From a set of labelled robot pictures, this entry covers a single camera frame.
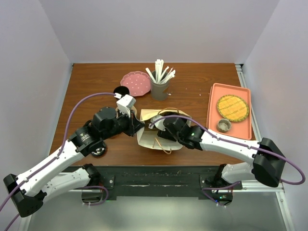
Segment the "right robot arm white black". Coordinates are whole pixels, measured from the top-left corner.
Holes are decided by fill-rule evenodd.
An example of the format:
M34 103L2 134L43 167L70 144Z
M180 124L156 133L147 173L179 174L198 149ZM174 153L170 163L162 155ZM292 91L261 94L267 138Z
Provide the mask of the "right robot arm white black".
M279 185L285 156L271 139L242 140L216 133L200 124L190 126L189 120L179 115L159 116L153 119L152 125L188 149L217 152L241 160L240 164L220 165L210 185L226 189L244 180L257 180L273 188Z

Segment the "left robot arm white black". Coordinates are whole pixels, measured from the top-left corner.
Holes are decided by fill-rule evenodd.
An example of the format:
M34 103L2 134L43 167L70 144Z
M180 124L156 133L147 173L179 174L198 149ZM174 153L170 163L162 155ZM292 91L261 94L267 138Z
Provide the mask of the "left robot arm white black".
M125 133L134 136L144 123L137 119L134 111L120 111L104 107L92 120L77 129L58 149L30 170L19 174L9 174L4 184L20 217L28 217L37 212L45 202L65 191L87 186L96 188L100 174L92 164L81 167L76 172L54 180L68 166L97 151L104 140Z

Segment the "beige paper bag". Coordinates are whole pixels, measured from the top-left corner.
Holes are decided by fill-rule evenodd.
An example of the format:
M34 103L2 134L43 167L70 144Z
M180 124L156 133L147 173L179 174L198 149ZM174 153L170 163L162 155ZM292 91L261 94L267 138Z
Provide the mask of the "beige paper bag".
M164 108L161 110L156 109L141 109L140 121L144 123L144 128L137 132L137 143L141 147L145 147L153 150L161 150L166 154L172 153L172 151L180 150L183 145L177 141L169 141L158 137L158 129L149 129L150 119L156 115L180 115L190 118L187 113L178 110L177 108Z

